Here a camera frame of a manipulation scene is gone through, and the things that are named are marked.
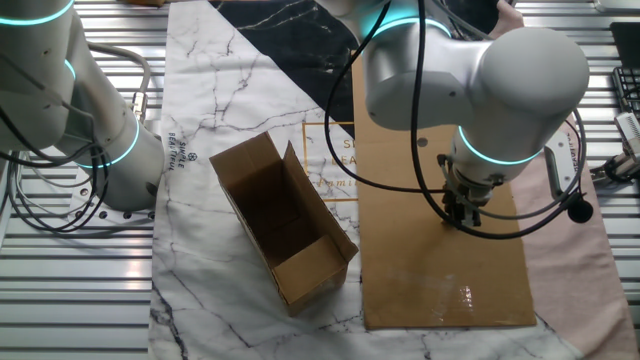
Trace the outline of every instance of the black knob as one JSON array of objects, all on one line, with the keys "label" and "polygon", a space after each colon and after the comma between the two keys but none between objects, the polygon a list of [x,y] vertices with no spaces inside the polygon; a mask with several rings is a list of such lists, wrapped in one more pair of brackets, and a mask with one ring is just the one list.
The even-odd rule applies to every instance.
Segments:
[{"label": "black knob", "polygon": [[591,206],[588,201],[584,200],[584,198],[580,197],[580,199],[574,201],[573,204],[569,206],[567,213],[573,222],[584,224],[591,220],[591,217],[593,216],[593,206]]}]

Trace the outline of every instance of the cardboard box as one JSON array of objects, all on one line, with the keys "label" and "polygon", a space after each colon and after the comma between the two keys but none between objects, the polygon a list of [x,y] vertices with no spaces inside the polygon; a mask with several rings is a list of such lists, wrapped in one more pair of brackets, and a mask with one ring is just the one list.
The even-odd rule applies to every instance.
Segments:
[{"label": "cardboard box", "polygon": [[[378,126],[365,106],[362,62],[352,68],[358,175],[418,188],[409,131]],[[447,154],[455,126],[418,131],[424,177],[432,189],[444,177],[436,161]],[[475,238],[442,224],[421,194],[358,183],[364,321],[368,329],[536,325],[521,239]],[[496,187],[485,210],[515,215],[509,185]],[[480,231],[509,233],[516,221],[482,218]]]},{"label": "cardboard box", "polygon": [[210,161],[289,315],[344,283],[358,248],[309,182],[291,143],[281,159],[263,133]]}]

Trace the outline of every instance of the pink cloth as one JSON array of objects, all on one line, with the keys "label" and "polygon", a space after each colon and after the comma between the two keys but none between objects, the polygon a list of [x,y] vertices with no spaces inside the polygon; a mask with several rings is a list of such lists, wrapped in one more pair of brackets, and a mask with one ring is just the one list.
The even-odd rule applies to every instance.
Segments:
[{"label": "pink cloth", "polygon": [[[563,130],[571,132],[567,125]],[[544,157],[538,156],[511,183],[518,213],[551,202],[546,179]],[[540,317],[588,359],[639,359],[629,306],[588,169],[583,172],[582,187],[595,210],[588,223],[576,224],[564,213],[523,239],[534,306]],[[522,220],[520,227],[539,219]]]}]

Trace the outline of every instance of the robotic arm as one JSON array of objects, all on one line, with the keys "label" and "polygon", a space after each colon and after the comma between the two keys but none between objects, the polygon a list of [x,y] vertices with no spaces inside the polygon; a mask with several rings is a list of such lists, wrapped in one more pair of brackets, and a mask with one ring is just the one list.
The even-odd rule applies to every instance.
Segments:
[{"label": "robotic arm", "polygon": [[[95,138],[111,159],[100,167],[109,168],[112,191],[98,195],[104,195],[104,202],[116,210],[149,208],[155,204],[163,168],[162,143],[136,120],[96,64],[73,3],[0,2],[0,107],[38,149],[53,145],[71,155]],[[28,81],[17,67],[46,90]],[[69,112],[61,102],[91,114],[93,119]],[[0,151],[10,150],[26,147],[0,122]],[[75,161],[91,174],[89,153]],[[97,181],[102,188],[104,179]]]},{"label": "robotic arm", "polygon": [[[434,1],[425,0],[430,16],[418,124],[459,126],[448,156],[447,187],[467,203],[484,206],[492,189],[516,178],[576,108],[589,67],[577,44],[548,29],[516,29],[495,41],[453,40],[444,25],[447,15]],[[388,1],[317,2],[362,40]],[[418,23],[415,0],[394,0],[363,53],[366,107],[388,129],[410,128]],[[505,28],[499,23],[494,35]],[[445,196],[445,208],[456,220],[479,225],[475,210],[456,197]]]}]

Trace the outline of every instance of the metal rail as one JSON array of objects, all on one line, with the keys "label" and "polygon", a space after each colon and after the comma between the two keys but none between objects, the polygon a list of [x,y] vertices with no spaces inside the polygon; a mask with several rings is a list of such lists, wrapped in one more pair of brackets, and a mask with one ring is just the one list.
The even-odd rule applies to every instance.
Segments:
[{"label": "metal rail", "polygon": [[[136,7],[114,0],[77,0],[75,7],[89,41],[124,47],[150,60],[154,78],[147,119],[159,121],[169,7]],[[589,165],[600,165],[620,153],[620,135],[613,123],[619,110],[609,77],[620,61],[608,27],[613,21],[635,22],[640,17],[601,14],[584,0],[521,0],[518,9],[527,26],[563,31],[589,58],[591,81],[579,108],[587,127]],[[142,70],[112,56],[94,56],[130,101]],[[45,173],[72,183],[77,168]],[[29,171],[26,175],[26,192],[51,209],[68,207],[70,192],[47,186]],[[640,192],[632,185],[601,190],[598,195],[618,272],[640,329]],[[0,360],[147,359],[152,233],[146,224],[112,237],[79,232],[60,239],[12,216],[0,249]]]}]

